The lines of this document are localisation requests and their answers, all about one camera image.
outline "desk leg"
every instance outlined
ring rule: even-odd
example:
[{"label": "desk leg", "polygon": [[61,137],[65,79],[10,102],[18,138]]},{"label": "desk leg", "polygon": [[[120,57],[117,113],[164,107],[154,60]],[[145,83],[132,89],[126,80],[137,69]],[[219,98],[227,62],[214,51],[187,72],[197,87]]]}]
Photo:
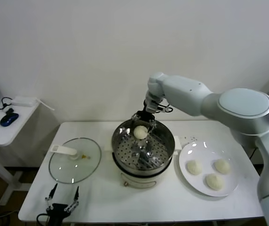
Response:
[{"label": "desk leg", "polygon": [[0,164],[0,178],[2,178],[6,183],[8,183],[8,187],[6,188],[2,198],[0,199],[0,206],[5,206],[11,197],[11,194],[14,191],[29,191],[31,184],[22,184],[18,180],[21,177],[23,172],[18,171],[14,176],[8,172],[1,164]]},{"label": "desk leg", "polygon": [[19,188],[21,183],[11,175],[1,164],[0,164],[0,178],[2,178],[9,186],[13,188]]}]

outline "floor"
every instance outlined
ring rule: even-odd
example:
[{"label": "floor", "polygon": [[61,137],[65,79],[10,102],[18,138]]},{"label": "floor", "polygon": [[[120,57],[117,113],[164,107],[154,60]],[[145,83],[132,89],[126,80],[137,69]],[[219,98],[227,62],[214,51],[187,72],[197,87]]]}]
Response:
[{"label": "floor", "polygon": [[[261,167],[256,167],[258,173],[261,173]],[[36,168],[34,169],[25,169],[22,177],[20,178],[20,182],[22,183],[32,183],[37,173]],[[15,173],[14,169],[9,169],[11,174]],[[0,178],[0,197],[6,190],[7,184]],[[27,195],[27,192],[13,192],[11,195],[9,202],[6,206],[0,206],[0,214],[5,211],[13,211],[19,210],[23,204],[23,201]],[[13,213],[10,215],[10,218],[3,218],[0,220],[0,226],[35,226],[36,223],[24,223],[21,222],[18,217],[17,213]],[[236,223],[236,221],[228,221],[228,222],[217,222],[218,226],[222,226],[225,223]],[[76,226],[84,226],[85,224],[76,224]],[[128,226],[131,224],[117,224],[118,226]],[[212,226],[212,222],[194,222],[194,223],[164,223],[164,224],[149,224],[150,226]],[[249,222],[246,222],[242,226],[267,226],[265,220],[263,218],[252,219]]]}]

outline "white wall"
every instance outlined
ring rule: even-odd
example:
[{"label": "white wall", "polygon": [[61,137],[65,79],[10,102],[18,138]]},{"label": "white wall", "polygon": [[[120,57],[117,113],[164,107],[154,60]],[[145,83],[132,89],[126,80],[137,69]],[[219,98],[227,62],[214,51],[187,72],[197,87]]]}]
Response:
[{"label": "white wall", "polygon": [[56,109],[39,121],[128,119],[157,71],[267,89],[269,0],[0,0],[0,94]]}]

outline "metal rim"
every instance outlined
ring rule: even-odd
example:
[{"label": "metal rim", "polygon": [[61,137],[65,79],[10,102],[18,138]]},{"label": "metal rim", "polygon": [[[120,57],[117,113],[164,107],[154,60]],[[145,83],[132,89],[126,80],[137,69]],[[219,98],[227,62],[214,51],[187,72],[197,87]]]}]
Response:
[{"label": "metal rim", "polygon": [[143,121],[143,124],[141,124],[142,121],[136,121],[136,125],[133,125],[132,122],[132,120],[127,120],[121,123],[113,133],[111,145],[116,162],[118,162],[119,166],[128,173],[135,176],[142,176],[142,174],[145,174],[144,176],[154,176],[155,174],[161,172],[163,168],[166,168],[172,159],[175,148],[173,135],[167,126],[159,121],[156,121],[158,129],[155,130],[155,133],[153,133],[148,139],[146,139],[150,141],[150,143],[146,145],[146,147],[150,145],[148,149],[146,148],[146,150],[151,152],[152,158],[145,159],[147,162],[149,162],[147,165],[141,165],[142,159],[138,159],[137,157],[133,156],[133,154],[136,152],[133,149],[132,143],[134,141],[133,128],[138,125],[144,125],[144,123],[146,124],[147,122]]}]

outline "white plate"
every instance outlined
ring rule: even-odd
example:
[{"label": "white plate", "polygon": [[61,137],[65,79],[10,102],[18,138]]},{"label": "white plate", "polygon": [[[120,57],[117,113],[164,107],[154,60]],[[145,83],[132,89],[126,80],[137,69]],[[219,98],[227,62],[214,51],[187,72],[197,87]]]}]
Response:
[{"label": "white plate", "polygon": [[[219,173],[214,166],[218,159],[224,159],[230,163],[231,172],[227,175]],[[190,160],[197,160],[202,165],[202,173],[194,176],[187,171],[187,162]],[[179,155],[179,165],[182,174],[186,180],[198,191],[209,196],[222,197],[229,195],[238,186],[238,177],[235,165],[231,158],[226,154],[225,150],[215,148],[209,142],[193,142],[187,144]],[[224,188],[215,191],[211,189],[205,181],[208,174],[217,173],[224,180]]]}]

